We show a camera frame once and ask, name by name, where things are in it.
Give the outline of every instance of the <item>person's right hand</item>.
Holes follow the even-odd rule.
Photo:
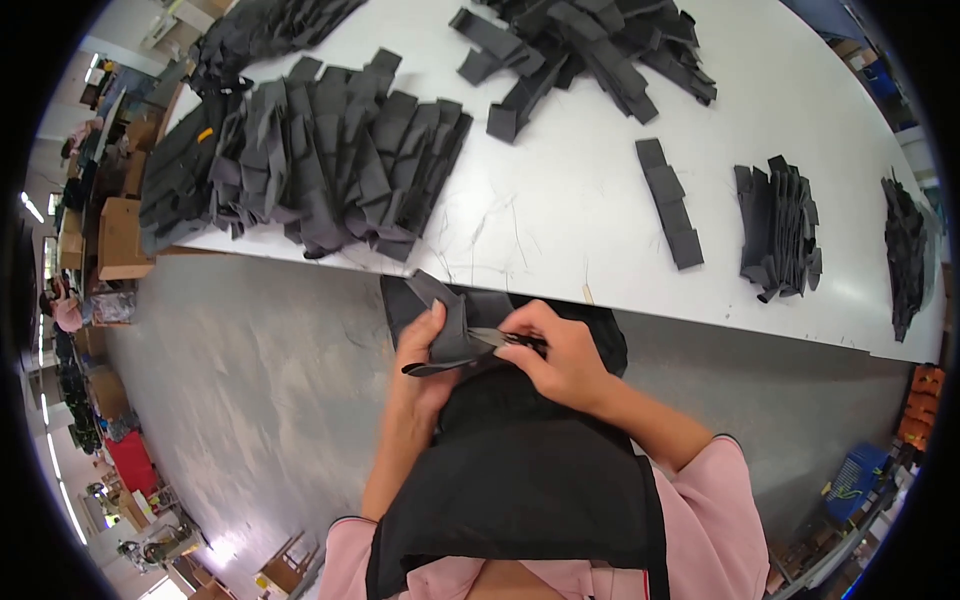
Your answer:
[[[494,355],[520,367],[537,391],[583,413],[593,412],[619,380],[600,360],[587,324],[561,319],[543,300],[532,300],[508,316],[499,329],[546,340],[546,360],[526,346],[508,344]]]

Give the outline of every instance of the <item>red fabric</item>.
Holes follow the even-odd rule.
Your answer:
[[[120,475],[123,485],[127,486],[128,490],[131,492],[140,490],[145,496],[156,491],[156,471],[150,462],[147,449],[143,447],[139,433],[131,431],[120,442],[104,439],[104,444],[107,445],[107,451],[113,457],[113,466],[117,469],[117,474]]]

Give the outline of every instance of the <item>person's left hand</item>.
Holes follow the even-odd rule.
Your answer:
[[[460,378],[460,371],[439,372],[427,377],[414,377],[400,369],[410,363],[425,363],[429,360],[430,343],[436,339],[446,321],[446,307],[434,300],[430,310],[425,310],[400,332],[396,343],[394,380],[390,388],[388,407],[412,410],[419,418],[435,420],[450,398],[453,386]]]

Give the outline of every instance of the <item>factory floor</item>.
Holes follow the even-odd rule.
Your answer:
[[[886,447],[909,365],[865,352],[617,313],[625,379],[717,432],[786,540],[847,451]],[[235,255],[164,256],[135,326],[108,331],[157,467],[241,600],[292,535],[356,514],[393,358],[377,276]]]

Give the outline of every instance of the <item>wooden chair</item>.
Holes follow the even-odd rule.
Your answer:
[[[310,563],[313,562],[313,558],[317,555],[317,551],[320,549],[319,545],[307,551],[301,559],[295,559],[291,555],[291,550],[303,537],[303,533],[301,531],[295,537],[288,539],[256,574],[255,581],[257,584],[261,588],[268,589],[271,595],[285,598],[293,592],[297,584],[303,579],[303,574]]]

